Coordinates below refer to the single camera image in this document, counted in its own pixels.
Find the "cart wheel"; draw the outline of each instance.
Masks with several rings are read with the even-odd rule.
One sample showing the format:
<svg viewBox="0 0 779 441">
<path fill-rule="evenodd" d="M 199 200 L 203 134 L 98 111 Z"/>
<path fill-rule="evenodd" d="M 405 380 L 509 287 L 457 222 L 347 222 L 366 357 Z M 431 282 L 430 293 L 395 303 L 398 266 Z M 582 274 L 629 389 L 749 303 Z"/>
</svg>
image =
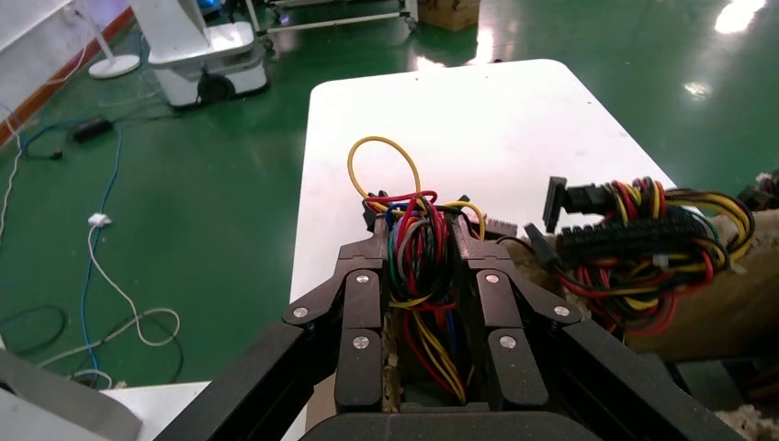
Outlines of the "cart wheel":
<svg viewBox="0 0 779 441">
<path fill-rule="evenodd" d="M 409 27 L 409 30 L 411 32 L 414 32 L 416 29 L 419 28 L 419 24 L 411 17 L 406 17 L 406 26 Z"/>
</svg>

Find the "green floor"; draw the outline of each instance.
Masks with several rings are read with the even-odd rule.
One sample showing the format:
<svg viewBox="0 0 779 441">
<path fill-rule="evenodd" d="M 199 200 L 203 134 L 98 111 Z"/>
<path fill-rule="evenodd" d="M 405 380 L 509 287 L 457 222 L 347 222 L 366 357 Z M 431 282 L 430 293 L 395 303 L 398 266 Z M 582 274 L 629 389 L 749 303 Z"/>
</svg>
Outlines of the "green floor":
<svg viewBox="0 0 779 441">
<path fill-rule="evenodd" d="M 723 14 L 727 0 L 483 0 L 479 27 L 457 33 L 421 27 L 409 36 L 390 20 L 280 35 L 263 94 L 120 126 L 123 156 L 107 204 L 115 224 L 98 257 L 139 310 L 181 314 L 180 380 L 213 378 L 288 300 L 311 89 L 415 70 L 420 57 L 446 66 L 474 58 L 562 61 L 676 183 L 735 194 L 779 166 L 779 7 L 770 2 L 745 31 L 715 30 L 720 14 L 722 26 L 737 27 L 750 15 L 744 5 L 754 3 L 734 0 L 740 9 Z M 309 8 L 290 22 L 389 6 Z M 136 51 L 137 31 L 118 46 Z M 137 105 L 98 105 L 132 100 L 138 84 L 137 73 L 102 83 L 78 74 L 47 106 L 45 122 L 122 115 Z M 164 113 L 147 107 L 138 115 Z M 0 251 L 0 317 L 43 303 L 70 317 L 64 336 L 35 360 L 83 343 L 86 218 L 99 207 L 116 145 L 112 134 L 77 146 L 49 133 L 31 150 L 62 147 L 65 159 L 20 165 Z M 10 172 L 13 154 L 8 146 L 0 151 L 0 175 Z M 92 280 L 87 316 L 97 339 L 130 310 L 102 279 Z M 30 317 L 0 331 L 13 349 L 53 325 L 51 317 Z M 150 336 L 159 334 L 150 329 Z M 166 382 L 177 358 L 172 346 L 150 348 L 127 332 L 100 360 L 114 379 L 142 385 Z M 67 373 L 81 361 L 53 368 Z"/>
</svg>

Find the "red wall trim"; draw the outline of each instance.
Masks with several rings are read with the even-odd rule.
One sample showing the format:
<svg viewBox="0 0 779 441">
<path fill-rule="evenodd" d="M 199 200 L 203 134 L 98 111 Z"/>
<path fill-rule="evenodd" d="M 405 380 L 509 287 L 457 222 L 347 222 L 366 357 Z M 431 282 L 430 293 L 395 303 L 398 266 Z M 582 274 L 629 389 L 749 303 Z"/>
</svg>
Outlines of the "red wall trim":
<svg viewBox="0 0 779 441">
<path fill-rule="evenodd" d="M 117 35 L 117 32 L 119 32 L 120 29 L 128 24 L 131 18 L 132 9 L 128 7 L 122 11 L 122 13 L 119 14 L 119 16 L 114 19 L 114 21 L 106 26 L 105 29 L 103 29 L 103 37 L 105 37 L 106 40 L 111 41 L 111 39 Z M 89 44 L 86 45 L 86 53 L 84 54 L 84 60 L 82 63 L 80 65 L 78 64 L 78 61 L 81 58 L 81 52 L 79 52 L 75 54 L 75 56 L 70 61 L 68 61 L 57 73 L 55 73 L 49 82 L 64 78 L 73 69 L 77 67 L 80 68 L 89 63 L 89 61 L 92 60 L 92 57 L 94 57 L 98 52 L 100 52 L 100 46 L 97 44 L 97 40 L 90 41 Z M 16 113 L 19 119 L 24 122 L 32 117 L 35 112 L 43 107 L 46 101 L 49 100 L 49 98 L 51 98 L 55 92 L 60 90 L 60 88 L 65 85 L 65 83 L 66 82 L 58 83 L 56 85 L 42 85 L 39 87 L 35 92 L 32 93 L 32 95 L 28 96 L 28 98 L 22 104 L 20 104 L 19 107 L 17 107 Z M 11 123 L 11 126 L 14 127 L 14 130 L 18 129 L 18 125 L 15 119 L 8 117 L 7 121 L 3 121 L 2 126 L 0 126 L 0 145 L 3 145 L 3 143 L 6 142 L 11 136 L 11 131 L 8 129 L 7 122 Z"/>
</svg>

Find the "white table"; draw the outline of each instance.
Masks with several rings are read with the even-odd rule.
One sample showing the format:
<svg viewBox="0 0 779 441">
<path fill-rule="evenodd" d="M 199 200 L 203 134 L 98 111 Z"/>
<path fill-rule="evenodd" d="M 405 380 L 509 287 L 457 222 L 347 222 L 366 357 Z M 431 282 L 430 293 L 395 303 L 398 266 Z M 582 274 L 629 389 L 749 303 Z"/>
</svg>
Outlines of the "white table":
<svg viewBox="0 0 779 441">
<path fill-rule="evenodd" d="M 535 222 L 542 228 L 551 175 L 567 177 L 570 185 L 629 182 L 645 175 L 672 185 L 559 62 L 505 62 L 325 83 L 311 92 L 290 300 L 333 273 L 341 245 L 368 237 L 360 196 L 346 172 L 349 150 L 368 135 L 403 146 L 419 168 L 423 188 L 437 191 L 442 201 L 467 194 L 492 217 L 520 226 Z M 390 147 L 364 145 L 355 168 L 368 191 L 413 190 L 408 166 Z M 560 217 L 561 225 L 581 221 Z M 141 441 L 146 441 L 205 384 L 108 393 L 143 417 Z M 157 393 L 175 398 L 165 402 Z M 298 418 L 288 439 L 302 434 L 303 420 Z"/>
</svg>

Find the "white robot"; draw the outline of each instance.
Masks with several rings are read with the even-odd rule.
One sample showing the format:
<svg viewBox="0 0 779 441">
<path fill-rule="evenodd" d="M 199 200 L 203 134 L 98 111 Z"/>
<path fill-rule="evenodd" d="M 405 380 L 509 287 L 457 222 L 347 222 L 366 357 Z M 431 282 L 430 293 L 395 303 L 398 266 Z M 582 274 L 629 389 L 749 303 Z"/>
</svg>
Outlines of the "white robot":
<svg viewBox="0 0 779 441">
<path fill-rule="evenodd" d="M 207 27 L 197 0 L 130 0 L 130 6 L 171 106 L 208 104 L 267 85 L 265 48 L 249 23 Z"/>
</svg>

